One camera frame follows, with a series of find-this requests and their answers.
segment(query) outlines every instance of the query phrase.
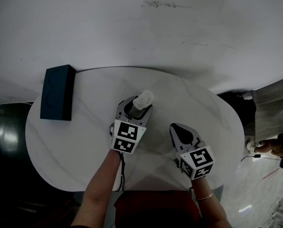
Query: table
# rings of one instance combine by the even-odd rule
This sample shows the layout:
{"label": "table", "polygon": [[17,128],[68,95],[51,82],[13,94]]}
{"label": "table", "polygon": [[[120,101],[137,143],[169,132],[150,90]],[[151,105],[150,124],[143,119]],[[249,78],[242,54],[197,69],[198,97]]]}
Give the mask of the table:
{"label": "table", "polygon": [[[236,112],[209,90],[178,76],[134,67],[107,67],[77,73],[72,121],[40,119],[39,96],[26,123],[31,161],[50,185],[84,191],[107,152],[117,105],[148,89],[154,94],[147,131],[133,155],[125,154],[126,190],[187,190],[191,183],[173,162],[169,125],[198,131],[214,153],[207,175],[212,189],[227,182],[244,150],[244,131]],[[113,190],[120,182],[120,169]]]}

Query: cable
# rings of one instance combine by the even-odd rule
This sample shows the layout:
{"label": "cable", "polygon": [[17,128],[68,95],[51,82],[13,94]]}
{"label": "cable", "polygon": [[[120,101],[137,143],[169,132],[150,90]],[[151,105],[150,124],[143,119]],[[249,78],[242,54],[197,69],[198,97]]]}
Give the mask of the cable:
{"label": "cable", "polygon": [[119,185],[118,190],[116,190],[117,192],[122,189],[122,191],[124,191],[124,184],[126,182],[126,178],[124,177],[124,166],[125,166],[125,162],[124,162],[124,158],[123,158],[123,153],[122,152],[118,152],[119,156],[121,158],[121,162],[122,162],[122,172],[121,172],[121,183]]}
{"label": "cable", "polygon": [[254,155],[254,156],[250,156],[250,155],[248,155],[248,156],[245,156],[243,159],[245,159],[246,157],[264,158],[264,159],[268,159],[268,160],[276,160],[276,161],[280,161],[280,160],[281,160],[281,159],[273,159],[273,158],[261,157],[261,155],[260,155],[260,154],[256,154],[256,155]]}
{"label": "cable", "polygon": [[191,186],[191,187],[189,188],[190,197],[192,197],[192,190],[193,190],[193,187]]}

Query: white cylindrical object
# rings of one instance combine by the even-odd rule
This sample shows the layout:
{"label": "white cylindrical object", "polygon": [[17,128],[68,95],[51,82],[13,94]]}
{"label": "white cylindrical object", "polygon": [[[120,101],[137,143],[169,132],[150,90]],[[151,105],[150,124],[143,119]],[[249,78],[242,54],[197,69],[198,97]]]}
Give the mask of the white cylindrical object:
{"label": "white cylindrical object", "polygon": [[139,111],[147,108],[149,105],[152,104],[154,100],[154,95],[149,90],[144,90],[139,97],[133,100],[133,105]]}

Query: bracelet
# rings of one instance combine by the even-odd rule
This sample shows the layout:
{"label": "bracelet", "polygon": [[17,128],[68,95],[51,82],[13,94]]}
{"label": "bracelet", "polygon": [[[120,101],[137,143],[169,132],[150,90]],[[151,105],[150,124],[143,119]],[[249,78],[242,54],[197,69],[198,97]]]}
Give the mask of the bracelet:
{"label": "bracelet", "polygon": [[202,201],[202,200],[209,199],[212,195],[213,195],[213,190],[211,190],[211,194],[210,194],[208,197],[205,197],[205,198],[203,198],[203,199],[197,199],[197,202],[198,202],[198,201]]}

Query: red clothing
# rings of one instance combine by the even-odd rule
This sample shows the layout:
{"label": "red clothing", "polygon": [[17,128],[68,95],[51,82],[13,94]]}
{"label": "red clothing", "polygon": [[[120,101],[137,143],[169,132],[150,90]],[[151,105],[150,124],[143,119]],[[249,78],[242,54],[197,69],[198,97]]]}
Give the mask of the red clothing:
{"label": "red clothing", "polygon": [[116,228],[199,227],[200,215],[187,191],[126,191],[115,203]]}

